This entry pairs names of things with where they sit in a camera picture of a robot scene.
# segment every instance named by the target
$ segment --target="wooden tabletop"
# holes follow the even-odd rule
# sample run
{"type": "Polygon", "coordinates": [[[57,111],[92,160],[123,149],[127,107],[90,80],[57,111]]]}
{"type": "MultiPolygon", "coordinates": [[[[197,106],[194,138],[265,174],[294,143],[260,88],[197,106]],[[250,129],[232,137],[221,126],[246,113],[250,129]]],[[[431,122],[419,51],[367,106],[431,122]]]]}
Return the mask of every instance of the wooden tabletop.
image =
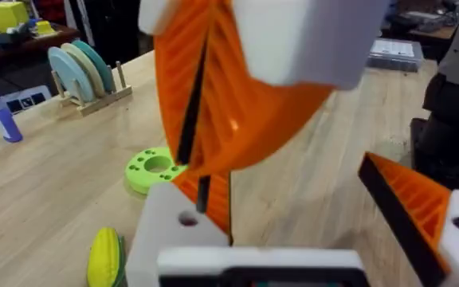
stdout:
{"type": "MultiPolygon", "coordinates": [[[[365,151],[408,164],[409,123],[427,116],[421,106],[435,70],[432,61],[419,73],[368,69],[273,156],[234,172],[236,245],[355,249],[372,286],[416,285],[357,170],[365,151]]],[[[124,73],[131,97],[85,118],[50,100],[16,116],[21,143],[0,133],[0,286],[85,286],[103,226],[130,245],[143,200],[126,191],[124,166],[166,141],[153,53],[124,73]]]]}

